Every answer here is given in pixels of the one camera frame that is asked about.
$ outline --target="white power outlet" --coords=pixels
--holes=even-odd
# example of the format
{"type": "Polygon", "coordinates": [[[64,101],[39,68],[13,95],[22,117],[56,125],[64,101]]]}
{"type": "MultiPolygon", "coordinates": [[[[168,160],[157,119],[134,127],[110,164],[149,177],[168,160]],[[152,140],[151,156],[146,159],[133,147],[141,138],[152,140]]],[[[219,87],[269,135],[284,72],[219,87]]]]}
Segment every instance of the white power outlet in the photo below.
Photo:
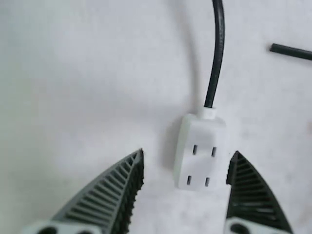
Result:
{"type": "Polygon", "coordinates": [[[218,180],[213,175],[217,161],[224,156],[225,130],[225,121],[215,117],[213,108],[203,107],[198,116],[183,118],[175,155],[175,186],[207,191],[218,180]]]}

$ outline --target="black power cord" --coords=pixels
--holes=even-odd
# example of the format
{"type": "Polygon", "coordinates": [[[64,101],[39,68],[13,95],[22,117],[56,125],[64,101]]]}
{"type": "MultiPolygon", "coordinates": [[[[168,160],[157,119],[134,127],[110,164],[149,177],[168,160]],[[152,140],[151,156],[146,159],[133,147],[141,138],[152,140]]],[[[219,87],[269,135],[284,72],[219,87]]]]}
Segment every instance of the black power cord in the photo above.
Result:
{"type": "Polygon", "coordinates": [[[205,107],[210,108],[213,106],[215,91],[218,85],[221,70],[224,50],[224,30],[225,30],[222,0],[213,0],[213,6],[214,6],[214,22],[215,22],[214,61],[211,70],[206,100],[204,104],[205,107]]]}

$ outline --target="black cable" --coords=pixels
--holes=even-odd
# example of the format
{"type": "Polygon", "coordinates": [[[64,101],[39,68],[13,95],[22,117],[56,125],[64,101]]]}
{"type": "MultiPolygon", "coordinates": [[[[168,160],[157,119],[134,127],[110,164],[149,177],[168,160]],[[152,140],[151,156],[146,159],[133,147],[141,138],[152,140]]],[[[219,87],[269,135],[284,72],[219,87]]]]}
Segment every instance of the black cable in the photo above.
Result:
{"type": "Polygon", "coordinates": [[[210,81],[208,85],[205,107],[212,107],[215,91],[218,85],[222,58],[223,58],[223,49],[224,49],[224,12],[222,0],[213,0],[214,6],[214,22],[215,22],[215,44],[214,44],[214,61],[213,67],[211,69],[210,81]]]}
{"type": "Polygon", "coordinates": [[[283,55],[288,55],[288,56],[293,56],[301,59],[308,59],[312,60],[312,52],[307,51],[307,50],[301,50],[285,45],[279,45],[279,44],[272,44],[270,47],[271,52],[283,54],[283,55]]]}

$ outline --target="white surface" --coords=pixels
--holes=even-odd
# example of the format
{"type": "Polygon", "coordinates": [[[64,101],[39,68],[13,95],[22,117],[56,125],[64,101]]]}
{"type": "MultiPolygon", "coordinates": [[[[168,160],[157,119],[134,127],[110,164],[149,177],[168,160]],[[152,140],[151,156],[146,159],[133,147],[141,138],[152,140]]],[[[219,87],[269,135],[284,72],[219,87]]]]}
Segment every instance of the white surface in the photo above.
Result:
{"type": "Polygon", "coordinates": [[[175,154],[176,187],[208,193],[224,187],[224,181],[220,180],[219,175],[220,171],[227,174],[225,134],[226,124],[219,117],[202,119],[194,114],[184,116],[175,154]]]}
{"type": "MultiPolygon", "coordinates": [[[[312,232],[310,0],[225,0],[215,106],[273,189],[297,234],[312,232]]],[[[48,219],[139,147],[145,184],[130,233],[221,233],[229,187],[174,188],[181,118],[203,103],[214,50],[209,0],[7,0],[0,3],[0,226],[48,219]]]]}

